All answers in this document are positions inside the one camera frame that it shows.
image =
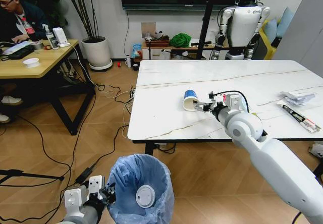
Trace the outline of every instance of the keyboard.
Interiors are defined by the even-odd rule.
[[[16,51],[19,51],[20,49],[26,47],[26,46],[29,46],[31,44],[31,42],[29,41],[24,41],[24,42],[21,42],[15,46],[12,46],[10,48],[8,48],[7,50],[5,50],[2,54],[3,55],[11,55],[13,53],[15,53]]]

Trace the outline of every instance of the plastic bottle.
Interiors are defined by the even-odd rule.
[[[50,46],[52,47],[53,50],[57,50],[59,49],[58,43],[56,41],[56,38],[54,37],[54,35],[50,32],[49,28],[47,25],[43,24],[42,25],[43,28],[46,31],[46,37],[49,40]]]
[[[37,38],[36,38],[36,32],[35,32],[34,28],[32,28],[32,26],[27,22],[27,20],[26,20],[25,17],[22,18],[22,24],[25,27],[26,32],[27,32],[29,38],[32,41],[38,41]]]
[[[129,55],[127,55],[126,64],[127,64],[128,68],[131,68],[131,60],[130,60],[130,56]]]

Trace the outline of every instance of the white shoe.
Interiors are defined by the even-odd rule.
[[[8,123],[10,121],[10,118],[8,116],[2,115],[0,113],[0,123]]]
[[[5,105],[20,105],[22,102],[23,100],[21,98],[13,98],[8,95],[4,96],[1,100],[1,103]]]

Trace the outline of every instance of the white flower pot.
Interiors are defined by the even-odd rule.
[[[82,45],[90,62],[90,68],[93,70],[104,70],[112,66],[108,41],[105,37],[100,36],[103,41],[89,43],[89,38],[82,40]]]

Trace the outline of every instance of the potted plant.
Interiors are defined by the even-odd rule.
[[[71,0],[76,9],[84,29],[87,33],[87,38],[82,40],[82,45],[87,55],[87,60],[90,63],[92,70],[107,70],[112,66],[110,59],[110,51],[108,40],[99,35],[99,28],[96,19],[93,0],[90,0],[91,15],[87,10],[87,4],[84,0]]]

